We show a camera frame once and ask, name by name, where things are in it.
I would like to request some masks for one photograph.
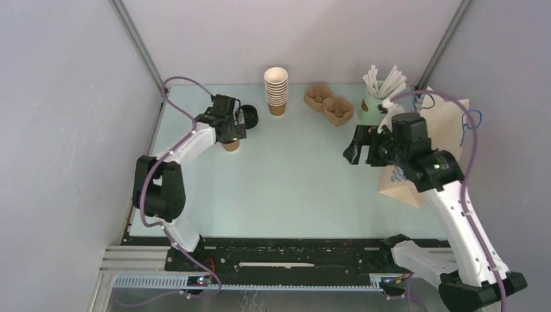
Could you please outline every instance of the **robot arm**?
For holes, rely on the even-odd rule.
[[[189,139],[171,151],[157,168],[153,179],[160,181],[160,184],[150,181],[146,194],[146,216],[152,217],[154,222],[160,222],[188,252],[195,250],[200,235],[182,215],[186,202],[182,171],[214,143],[246,138],[242,110],[238,110],[237,120],[233,113],[235,102],[238,102],[239,106],[241,102],[221,94],[213,96],[212,102],[212,107],[195,118],[196,128]],[[139,207],[139,198],[147,173],[164,154],[165,152],[162,152],[154,157],[143,155],[136,162],[133,191],[135,207]]]
[[[383,249],[388,252],[387,259],[415,272],[436,287],[452,312],[474,311],[497,302],[500,295],[494,270],[504,282],[508,296],[526,288],[524,276],[509,271],[496,253],[468,195],[465,198],[468,211],[463,211],[460,195],[464,177],[453,155],[444,150],[431,149],[423,117],[415,113],[396,112],[391,114],[389,109],[386,123],[383,121],[374,135],[367,163],[371,166],[395,165],[404,171],[406,178],[432,203],[456,263],[424,251],[403,235],[383,241]],[[491,268],[467,215],[491,252],[495,269]]]

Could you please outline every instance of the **white wall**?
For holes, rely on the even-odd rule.
[[[160,97],[107,0],[4,0],[0,29],[0,311],[84,311]]]
[[[549,12],[545,0],[476,1],[429,82],[483,113],[470,195],[499,254],[528,280],[508,311],[551,304]]]
[[[258,84],[273,65],[292,83],[363,83],[397,64],[416,84],[460,0],[124,1],[160,74]]]

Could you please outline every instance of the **brown paper cup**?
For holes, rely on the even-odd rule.
[[[239,140],[235,140],[231,143],[222,143],[222,147],[226,151],[235,151],[237,148],[239,148]]]
[[[274,116],[281,116],[285,112],[285,107],[287,106],[287,102],[280,104],[280,105],[271,105],[268,103],[268,108],[270,109],[270,114]]]

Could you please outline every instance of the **light blue tabletop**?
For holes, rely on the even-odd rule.
[[[445,239],[431,207],[415,208],[378,194],[382,168],[352,166],[342,152],[352,140],[354,116],[334,127],[303,101],[307,85],[290,85],[287,109],[268,112],[263,85],[210,86],[242,104],[254,105],[258,125],[229,153],[219,143],[184,169],[184,214],[206,237],[380,238],[403,233],[418,239]],[[360,109],[363,84],[330,85]],[[170,99],[192,116],[211,105],[196,86],[175,86]],[[191,122],[166,106],[153,153],[174,145]],[[135,213],[131,236],[163,236],[145,228]]]

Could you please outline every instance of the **metal frame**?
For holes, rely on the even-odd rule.
[[[127,32],[130,41],[134,45],[136,52],[142,59],[146,69],[153,79],[157,88],[162,89],[162,78],[155,66],[151,55],[149,54],[143,39],[141,38],[135,24],[133,23],[123,0],[110,0],[113,9],[119,17],[121,24]],[[468,9],[474,0],[462,0],[457,11],[454,14],[442,40],[436,48],[429,64],[426,66],[417,88],[427,87],[427,83],[434,72],[434,69],[440,61],[451,42],[457,28],[467,15]],[[162,113],[164,112],[163,103],[161,103],[156,117],[155,125],[146,151],[151,153],[157,133],[159,130]],[[125,226],[122,235],[127,231]],[[423,248],[428,252],[438,253],[447,259],[454,261],[454,255],[451,248]],[[105,312],[109,305],[109,299],[113,288],[117,287],[139,287],[155,289],[181,289],[185,285],[188,276],[197,276],[204,272],[167,272],[164,270],[166,253],[169,250],[167,246],[109,246],[103,258],[99,270],[94,291],[88,305],[89,312]],[[227,290],[323,290],[323,291],[381,291],[379,282],[382,278],[395,278],[401,274],[370,274],[372,280],[371,287],[263,287],[258,285],[223,285]]]

